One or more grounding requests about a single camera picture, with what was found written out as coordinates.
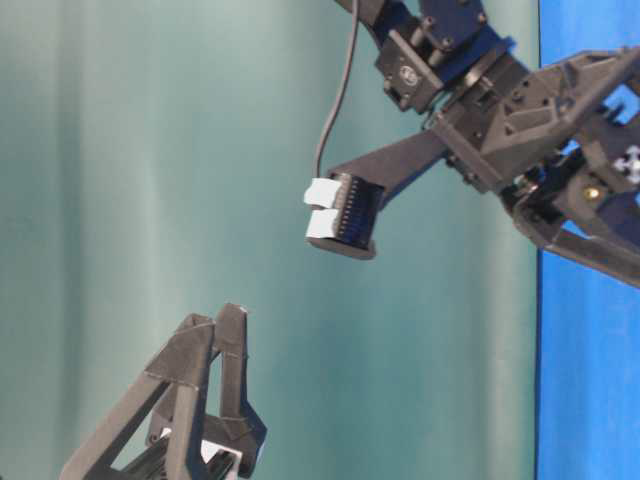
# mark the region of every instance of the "screw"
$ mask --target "screw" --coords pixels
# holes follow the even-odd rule
[[[584,198],[587,200],[597,200],[600,198],[600,190],[596,187],[587,187],[584,189]]]

